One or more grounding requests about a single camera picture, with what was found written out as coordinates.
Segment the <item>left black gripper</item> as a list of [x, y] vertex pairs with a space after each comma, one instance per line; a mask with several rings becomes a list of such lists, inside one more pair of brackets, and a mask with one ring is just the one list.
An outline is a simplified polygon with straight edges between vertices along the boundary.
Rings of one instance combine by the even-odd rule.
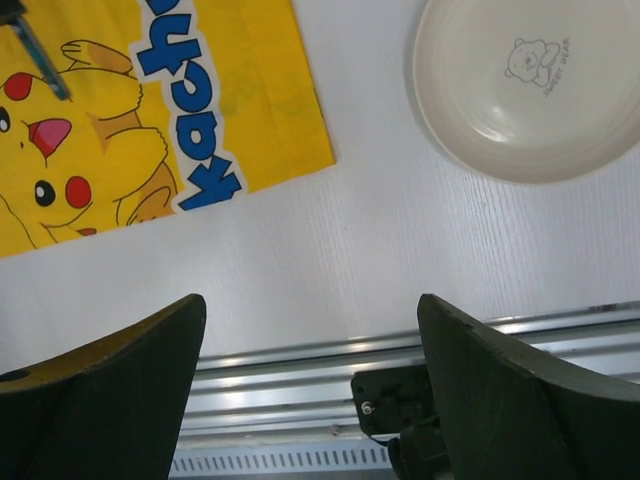
[[0, 25], [14, 25], [24, 15], [25, 6], [21, 0], [0, 0]]

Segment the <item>green handled silver spoon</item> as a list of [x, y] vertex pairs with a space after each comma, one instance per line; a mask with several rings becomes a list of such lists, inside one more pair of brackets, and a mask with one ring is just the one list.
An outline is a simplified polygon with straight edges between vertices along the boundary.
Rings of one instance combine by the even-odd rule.
[[11, 27], [27, 54], [39, 70], [44, 82], [60, 100], [69, 100], [71, 94], [61, 74], [56, 70], [49, 55], [37, 39], [35, 33], [24, 18], [26, 10], [17, 8], [8, 16], [6, 23]]

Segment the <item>yellow Pikachu placemat cloth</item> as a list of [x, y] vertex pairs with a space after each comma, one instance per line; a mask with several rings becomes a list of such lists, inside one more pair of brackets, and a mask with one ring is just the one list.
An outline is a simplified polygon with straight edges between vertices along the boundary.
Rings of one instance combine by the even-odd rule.
[[70, 96], [3, 27], [3, 256], [335, 161], [289, 1], [29, 1], [25, 18]]

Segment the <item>cream bear plate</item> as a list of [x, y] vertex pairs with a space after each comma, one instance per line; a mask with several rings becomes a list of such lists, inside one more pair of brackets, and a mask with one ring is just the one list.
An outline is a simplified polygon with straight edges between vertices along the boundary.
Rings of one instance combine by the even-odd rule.
[[513, 183], [570, 180], [639, 143], [635, 1], [430, 1], [411, 79], [429, 137]]

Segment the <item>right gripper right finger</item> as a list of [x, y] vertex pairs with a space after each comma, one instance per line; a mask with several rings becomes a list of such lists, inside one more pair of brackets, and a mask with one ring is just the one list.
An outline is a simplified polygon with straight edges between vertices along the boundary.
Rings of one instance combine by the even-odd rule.
[[419, 332], [457, 479], [636, 479], [639, 387], [503, 334], [433, 294]]

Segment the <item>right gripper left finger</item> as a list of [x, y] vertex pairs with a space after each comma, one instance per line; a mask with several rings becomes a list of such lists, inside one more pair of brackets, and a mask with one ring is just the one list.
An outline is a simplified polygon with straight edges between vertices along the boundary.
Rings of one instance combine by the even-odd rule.
[[2, 478], [168, 478], [205, 326], [205, 300], [190, 294], [2, 373]]

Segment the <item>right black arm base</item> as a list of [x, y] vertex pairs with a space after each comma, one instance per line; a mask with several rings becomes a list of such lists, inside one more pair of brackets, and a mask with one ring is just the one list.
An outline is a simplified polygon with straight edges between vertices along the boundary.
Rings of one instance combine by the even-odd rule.
[[385, 449], [397, 478], [453, 477], [426, 366], [358, 372], [350, 387], [360, 429]]

